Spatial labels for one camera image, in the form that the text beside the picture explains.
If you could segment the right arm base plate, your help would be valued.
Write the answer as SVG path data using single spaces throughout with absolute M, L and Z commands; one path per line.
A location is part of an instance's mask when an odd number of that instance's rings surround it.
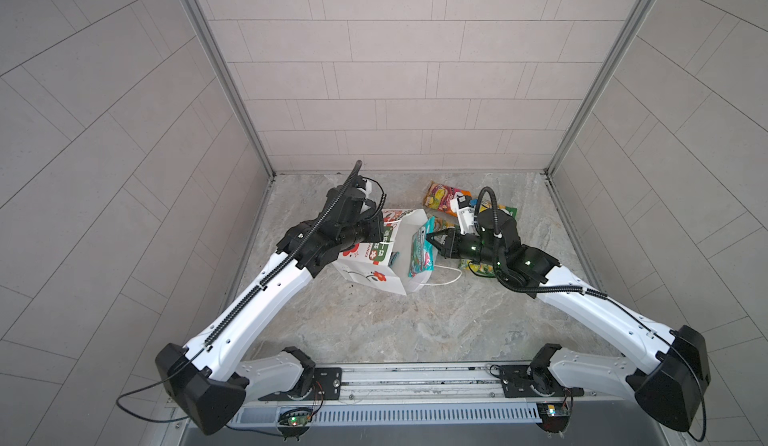
M 513 398 L 570 398 L 582 397 L 583 388 L 561 386 L 546 367 L 534 368 L 530 364 L 492 364 L 489 373 L 502 386 L 504 397 Z

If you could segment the teal Fox's candy packet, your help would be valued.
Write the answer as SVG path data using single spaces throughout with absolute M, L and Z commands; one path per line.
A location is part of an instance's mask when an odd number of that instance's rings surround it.
M 434 270 L 434 246 L 427 240 L 427 236 L 434 231 L 435 218 L 429 217 L 412 236 L 409 277 L 416 277 L 421 273 Z

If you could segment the green Fox's candy packet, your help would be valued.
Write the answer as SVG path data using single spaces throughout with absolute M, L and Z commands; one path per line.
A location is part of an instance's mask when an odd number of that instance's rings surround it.
M 489 200 L 485 200 L 480 206 L 480 211 L 485 211 L 486 209 L 489 209 L 491 207 L 492 207 L 492 203 Z M 518 210 L 515 207 L 498 204 L 498 209 L 500 211 L 505 212 L 507 215 L 513 218 L 517 218 Z

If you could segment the orange Fox's candy packet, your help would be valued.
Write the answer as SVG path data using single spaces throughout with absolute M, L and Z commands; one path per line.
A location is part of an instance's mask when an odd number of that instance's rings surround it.
M 456 216 L 456 213 L 451 209 L 450 202 L 459 194 L 470 196 L 471 192 L 432 181 L 427 188 L 423 206 L 451 216 Z

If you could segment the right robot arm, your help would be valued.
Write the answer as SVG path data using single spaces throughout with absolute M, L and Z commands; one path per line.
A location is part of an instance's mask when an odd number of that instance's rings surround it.
M 551 383 L 635 402 L 663 426 L 687 432 L 706 413 L 711 383 L 706 340 L 694 328 L 649 319 L 592 287 L 548 253 L 521 242 L 516 220 L 489 209 L 471 228 L 427 233 L 438 253 L 490 266 L 501 286 L 539 299 L 579 321 L 614 346 L 616 357 L 583 354 L 558 345 L 541 349 L 530 375 L 548 395 Z

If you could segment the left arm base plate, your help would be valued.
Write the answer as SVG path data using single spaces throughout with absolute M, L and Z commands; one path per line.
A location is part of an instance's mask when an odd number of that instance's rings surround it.
M 259 401 L 309 401 L 320 396 L 325 400 L 338 400 L 342 373 L 340 367 L 315 367 L 312 378 L 303 374 L 294 389 L 262 396 Z

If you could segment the white floral paper bag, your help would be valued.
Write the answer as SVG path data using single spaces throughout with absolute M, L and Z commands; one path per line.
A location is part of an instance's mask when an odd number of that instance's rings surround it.
M 447 286 L 462 277 L 457 268 L 451 279 L 433 280 L 439 266 L 434 249 L 434 270 L 408 276 L 411 240 L 416 230 L 430 217 L 422 209 L 386 209 L 384 239 L 379 243 L 360 243 L 343 252 L 333 266 L 346 280 L 398 295 L 415 293 L 426 286 Z

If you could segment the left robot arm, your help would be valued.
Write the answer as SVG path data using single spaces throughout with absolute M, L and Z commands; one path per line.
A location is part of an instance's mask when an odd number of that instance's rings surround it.
M 290 228 L 263 270 L 210 326 L 184 345 L 167 344 L 155 365 L 166 393 L 206 435 L 250 400 L 286 393 L 312 396 L 315 363 L 296 347 L 245 364 L 255 339 L 287 302 L 343 252 L 383 238 L 374 180 L 355 177 L 327 193 L 317 218 Z

